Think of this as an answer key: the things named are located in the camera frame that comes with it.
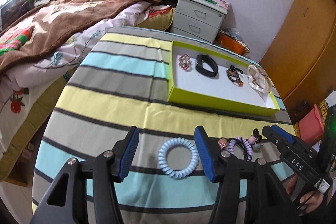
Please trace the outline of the person's right hand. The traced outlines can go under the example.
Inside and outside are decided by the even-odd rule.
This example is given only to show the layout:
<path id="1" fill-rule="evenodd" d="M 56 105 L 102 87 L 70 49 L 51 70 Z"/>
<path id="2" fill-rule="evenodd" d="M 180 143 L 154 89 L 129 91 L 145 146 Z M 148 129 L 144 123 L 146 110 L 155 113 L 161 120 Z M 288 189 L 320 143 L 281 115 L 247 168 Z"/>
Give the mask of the person's right hand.
<path id="1" fill-rule="evenodd" d="M 298 175 L 295 174 L 285 185 L 285 190 L 289 195 L 291 195 L 292 192 L 294 191 L 297 181 L 298 181 Z M 300 204 L 303 204 L 305 207 L 305 209 L 299 210 L 300 216 L 304 214 L 309 214 L 312 211 L 316 210 L 321 205 L 322 202 L 323 202 L 323 194 L 320 193 L 318 190 L 311 191 L 305 194 L 300 199 Z"/>

